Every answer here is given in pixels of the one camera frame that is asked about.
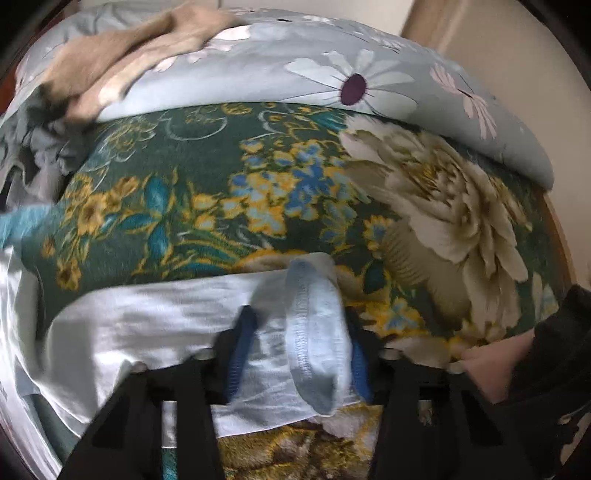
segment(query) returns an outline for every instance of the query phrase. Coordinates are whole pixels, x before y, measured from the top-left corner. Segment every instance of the floral blanket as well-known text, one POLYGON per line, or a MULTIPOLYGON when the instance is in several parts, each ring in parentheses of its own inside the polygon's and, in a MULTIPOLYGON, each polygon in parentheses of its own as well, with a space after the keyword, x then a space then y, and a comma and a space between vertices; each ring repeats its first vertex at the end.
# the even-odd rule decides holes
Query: floral blanket
MULTIPOLYGON (((22 245, 40 334, 82 294, 282 268, 322 251, 366 327, 449 361, 530 329, 565 292, 537 187, 400 122, 225 103, 112 121, 22 245)), ((46 424, 51 415, 38 405, 46 424)), ((220 440, 228 478, 364 478, 379 408, 220 440)), ((66 456, 73 440, 48 431, 66 456)), ((174 476, 174 451, 165 452, 174 476)))

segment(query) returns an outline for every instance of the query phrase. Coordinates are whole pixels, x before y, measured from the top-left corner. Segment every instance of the light blue floral fabric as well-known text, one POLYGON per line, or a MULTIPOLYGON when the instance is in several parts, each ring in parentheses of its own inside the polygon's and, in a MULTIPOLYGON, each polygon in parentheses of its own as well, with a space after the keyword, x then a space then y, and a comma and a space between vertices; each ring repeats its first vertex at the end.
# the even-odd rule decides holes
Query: light blue floral fabric
MULTIPOLYGON (((54 27, 25 58, 21 70, 30 73, 21 72, 10 112, 68 38, 128 28, 161 7, 110 4, 54 27)), ((223 102, 331 106, 454 138, 552 187, 550 162, 533 133, 463 68, 433 50, 349 20, 271 9, 234 13, 248 26, 222 32, 201 51, 163 61, 99 120, 223 102)))

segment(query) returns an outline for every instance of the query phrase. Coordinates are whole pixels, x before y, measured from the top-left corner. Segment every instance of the towel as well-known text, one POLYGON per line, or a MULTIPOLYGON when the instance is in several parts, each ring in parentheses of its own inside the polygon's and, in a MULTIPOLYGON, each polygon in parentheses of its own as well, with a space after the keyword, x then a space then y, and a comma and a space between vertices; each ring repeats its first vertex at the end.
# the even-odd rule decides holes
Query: towel
POLYGON ((188 2, 135 28, 70 40, 41 82, 51 103, 70 101, 70 122, 92 122, 162 60, 200 50, 222 30, 238 25, 230 12, 188 2))

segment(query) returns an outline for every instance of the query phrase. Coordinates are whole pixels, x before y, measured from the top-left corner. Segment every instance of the laundry pile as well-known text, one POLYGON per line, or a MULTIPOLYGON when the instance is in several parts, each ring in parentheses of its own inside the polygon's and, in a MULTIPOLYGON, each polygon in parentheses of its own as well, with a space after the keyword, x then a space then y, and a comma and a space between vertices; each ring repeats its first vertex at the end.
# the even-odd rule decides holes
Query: laundry pile
POLYGON ((69 41, 0 127, 0 210, 55 203, 85 161, 93 141, 85 129, 104 107, 161 60, 239 24, 230 12, 186 3, 135 28, 69 41))

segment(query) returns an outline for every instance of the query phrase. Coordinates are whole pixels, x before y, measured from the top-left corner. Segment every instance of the gray cloth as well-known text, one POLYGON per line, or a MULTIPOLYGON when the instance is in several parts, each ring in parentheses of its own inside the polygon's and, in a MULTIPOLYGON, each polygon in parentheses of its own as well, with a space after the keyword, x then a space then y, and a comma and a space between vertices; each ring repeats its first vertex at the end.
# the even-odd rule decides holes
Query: gray cloth
POLYGON ((2 210, 56 202, 65 177, 85 161, 90 142, 63 115, 62 106, 49 108, 38 87, 0 127, 2 210))
MULTIPOLYGON (((80 12, 43 35, 19 68, 13 112, 68 39, 129 28, 162 4, 80 12)), ((251 26, 146 72, 99 121, 192 105, 291 102, 403 120, 451 137, 546 189, 554 176, 534 134, 455 62, 366 25, 285 10, 236 10, 251 26)))

